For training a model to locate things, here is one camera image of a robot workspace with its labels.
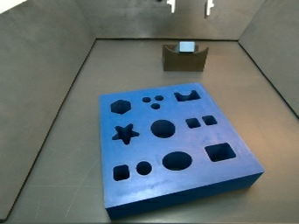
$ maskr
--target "blue foam block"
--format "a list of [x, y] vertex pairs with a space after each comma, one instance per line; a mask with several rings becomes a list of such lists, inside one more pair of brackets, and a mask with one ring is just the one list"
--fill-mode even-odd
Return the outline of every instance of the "blue foam block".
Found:
[[202, 84], [99, 97], [111, 219], [250, 187], [264, 172]]
[[195, 42], [194, 41], [182, 41], [175, 48], [178, 53], [194, 53], [195, 52]]

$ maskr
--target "square hole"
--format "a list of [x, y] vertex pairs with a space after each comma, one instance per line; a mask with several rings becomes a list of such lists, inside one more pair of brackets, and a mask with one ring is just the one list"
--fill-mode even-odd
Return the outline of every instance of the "square hole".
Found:
[[195, 129], [195, 128], [199, 128], [202, 126], [198, 118], [186, 119], [186, 122], [188, 124], [190, 129]]
[[204, 150], [207, 151], [210, 160], [212, 162], [219, 162], [222, 160], [236, 157], [236, 153], [231, 149], [231, 146], [228, 143], [214, 144], [211, 146], [207, 146]]
[[212, 115], [206, 115], [202, 120], [204, 121], [204, 123], [207, 125], [214, 125], [214, 124], [218, 124], [218, 121], [215, 119], [215, 117]]
[[115, 179], [115, 181], [128, 179], [128, 178], [129, 178], [128, 166], [125, 164], [116, 166], [113, 168], [113, 179]]

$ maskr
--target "side wall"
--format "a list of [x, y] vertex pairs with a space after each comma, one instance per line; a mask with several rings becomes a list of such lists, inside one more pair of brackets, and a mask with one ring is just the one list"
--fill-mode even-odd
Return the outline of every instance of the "side wall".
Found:
[[239, 40], [264, 0], [76, 0], [99, 39], [228, 39]]
[[298, 13], [298, 0], [266, 0], [239, 43], [299, 116]]
[[72, 0], [28, 0], [0, 14], [0, 221], [93, 41]]

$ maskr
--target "circular hole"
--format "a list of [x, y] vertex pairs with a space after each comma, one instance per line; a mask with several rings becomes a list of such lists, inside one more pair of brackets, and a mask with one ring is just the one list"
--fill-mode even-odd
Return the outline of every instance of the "circular hole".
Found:
[[159, 109], [159, 108], [160, 108], [160, 104], [159, 104], [159, 103], [154, 103], [154, 104], [151, 105], [151, 108], [152, 108], [152, 109]]
[[151, 101], [151, 98], [150, 97], [144, 97], [143, 98], [143, 102], [150, 102]]
[[192, 157], [182, 151], [172, 152], [163, 157], [163, 166], [171, 171], [182, 171], [192, 164]]
[[160, 102], [164, 98], [163, 98], [160, 95], [158, 95], [158, 96], [155, 97], [155, 99]]
[[136, 165], [135, 169], [140, 175], [147, 175], [152, 171], [152, 166], [148, 162], [143, 161]]
[[152, 124], [151, 131], [158, 137], [167, 138], [175, 133], [175, 126], [167, 120], [158, 120]]

